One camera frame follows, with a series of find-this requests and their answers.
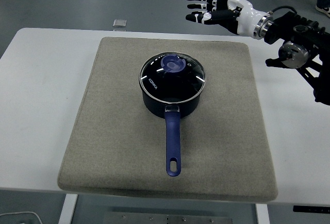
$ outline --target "handle hole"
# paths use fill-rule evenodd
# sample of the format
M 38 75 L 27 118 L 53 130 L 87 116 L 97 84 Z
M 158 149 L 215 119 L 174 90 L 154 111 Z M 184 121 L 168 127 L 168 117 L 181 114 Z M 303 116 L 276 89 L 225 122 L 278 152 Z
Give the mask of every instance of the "handle hole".
M 177 160 L 172 158 L 170 160 L 170 170 L 171 172 L 176 172 L 177 171 Z

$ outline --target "white table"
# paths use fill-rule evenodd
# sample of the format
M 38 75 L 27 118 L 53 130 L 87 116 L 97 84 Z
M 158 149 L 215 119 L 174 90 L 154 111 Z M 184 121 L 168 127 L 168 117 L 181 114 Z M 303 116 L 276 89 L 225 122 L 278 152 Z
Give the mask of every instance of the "white table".
M 278 186 L 274 203 L 330 205 L 330 106 L 296 70 L 268 68 L 281 41 L 25 28 L 0 59 L 0 189 L 57 191 L 57 174 L 100 40 L 136 37 L 249 46 Z

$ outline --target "cable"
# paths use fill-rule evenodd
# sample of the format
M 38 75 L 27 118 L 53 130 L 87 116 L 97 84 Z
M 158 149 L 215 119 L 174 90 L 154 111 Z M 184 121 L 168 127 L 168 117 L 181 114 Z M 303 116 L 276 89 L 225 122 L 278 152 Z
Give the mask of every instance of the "cable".
M 279 6 L 279 7 L 275 8 L 274 10 L 271 10 L 270 12 L 274 13 L 277 10 L 280 10 L 280 9 L 290 9 L 291 11 L 294 12 L 294 14 L 297 14 L 297 11 L 292 6 Z
M 4 214 L 0 214 L 0 216 L 3 216 L 3 215 L 18 215 L 18 214 L 34 214 L 38 218 L 38 220 L 40 221 L 40 224 L 43 224 L 40 217 L 39 217 L 39 215 L 37 215 L 37 213 L 31 212 L 31 211 L 4 213 Z

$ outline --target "lid rim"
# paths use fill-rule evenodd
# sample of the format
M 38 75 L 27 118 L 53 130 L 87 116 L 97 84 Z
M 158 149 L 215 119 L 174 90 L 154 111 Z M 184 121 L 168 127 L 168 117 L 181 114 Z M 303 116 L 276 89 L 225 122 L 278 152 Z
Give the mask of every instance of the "lid rim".
M 155 59 L 156 57 L 159 57 L 159 56 L 162 56 L 162 55 L 167 55 L 167 54 L 177 54 L 179 56 L 182 56 L 183 58 L 185 57 L 188 57 L 189 59 L 192 59 L 194 60 L 200 67 L 201 67 L 201 71 L 203 72 L 203 78 L 204 78 L 204 81 L 202 82 L 202 86 L 200 88 L 200 90 L 192 97 L 190 97 L 189 99 L 186 99 L 186 100 L 183 100 L 183 101 L 179 101 L 179 102 L 168 102 L 168 101 L 164 101 L 164 100 L 161 100 L 161 99 L 158 99 L 156 98 L 155 96 L 151 95 L 147 89 L 144 87 L 143 85 L 143 82 L 142 82 L 142 73 L 144 72 L 144 69 L 145 67 L 147 67 L 148 63 Z M 183 54 L 183 53 L 180 53 L 180 52 L 163 52 L 163 53 L 160 53 L 160 54 L 157 54 L 157 55 L 154 55 L 152 56 L 150 59 L 148 59 L 142 66 L 141 70 L 140 70 L 140 73 L 139 73 L 139 84 L 140 84 L 140 87 L 142 89 L 142 91 L 147 94 L 150 98 L 156 100 L 157 102 L 160 102 L 160 103 L 163 103 L 163 104 L 184 104 L 184 103 L 187 103 L 195 98 L 197 98 L 203 91 L 204 89 L 204 86 L 205 86 L 205 82 L 206 82 L 206 75 L 205 75 L 205 70 L 203 68 L 203 66 L 200 64 L 199 61 L 197 61 L 196 59 L 192 58 L 191 56 L 187 55 L 187 54 Z

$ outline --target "robotic arm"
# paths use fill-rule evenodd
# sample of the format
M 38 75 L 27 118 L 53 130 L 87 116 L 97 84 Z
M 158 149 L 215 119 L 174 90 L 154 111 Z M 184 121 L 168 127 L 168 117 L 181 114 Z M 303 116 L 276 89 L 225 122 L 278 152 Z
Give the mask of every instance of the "robotic arm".
M 266 60 L 268 67 L 296 69 L 312 86 L 316 102 L 330 105 L 330 34 L 325 28 L 319 28 L 316 21 L 297 15 L 292 7 L 282 17 L 273 20 L 271 12 L 253 9 L 246 0 L 188 0 L 199 1 L 188 5 L 189 9 L 198 9 L 186 16 L 192 22 L 219 24 L 231 33 L 264 39 L 273 44 L 278 39 L 284 43 L 279 48 L 277 59 Z M 319 55 L 322 64 L 313 59 Z M 308 69 L 319 73 L 314 77 Z

